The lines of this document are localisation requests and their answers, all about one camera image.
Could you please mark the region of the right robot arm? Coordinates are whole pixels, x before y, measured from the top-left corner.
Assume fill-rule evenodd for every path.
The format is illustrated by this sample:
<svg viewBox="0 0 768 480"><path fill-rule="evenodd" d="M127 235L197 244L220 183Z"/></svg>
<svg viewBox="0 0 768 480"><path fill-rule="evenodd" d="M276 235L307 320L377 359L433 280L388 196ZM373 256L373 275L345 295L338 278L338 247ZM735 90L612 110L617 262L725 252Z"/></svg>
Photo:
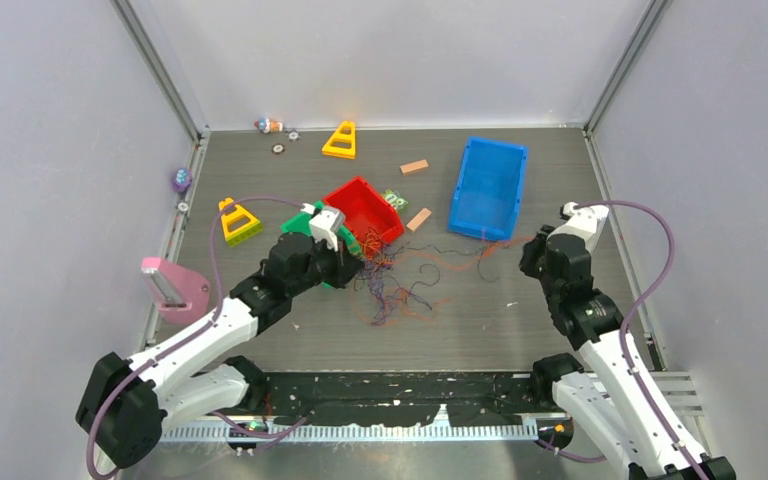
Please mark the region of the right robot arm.
<svg viewBox="0 0 768 480"><path fill-rule="evenodd" d="M534 363L532 400L570 414L622 479L735 478L729 460L705 450L638 365L621 312L594 286L591 237L544 225L523 248L520 269L539 281L555 328L574 350Z"/></svg>

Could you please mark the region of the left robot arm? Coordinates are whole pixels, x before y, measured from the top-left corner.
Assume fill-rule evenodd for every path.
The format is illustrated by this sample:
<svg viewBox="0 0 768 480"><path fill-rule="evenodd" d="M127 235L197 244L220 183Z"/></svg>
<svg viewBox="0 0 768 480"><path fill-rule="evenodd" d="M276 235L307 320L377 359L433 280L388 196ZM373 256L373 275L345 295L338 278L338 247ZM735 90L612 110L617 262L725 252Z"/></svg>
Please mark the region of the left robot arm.
<svg viewBox="0 0 768 480"><path fill-rule="evenodd" d="M285 317L295 297L327 283L346 287L363 270L343 240L331 249L304 233L285 233L210 313L173 337L128 358L114 352L96 361L75 421L87 433L88 473L101 450L117 470L145 458L167 431L214 410L258 412L267 398L265 378L251 362L232 358L201 370L231 348L254 339Z"/></svg>

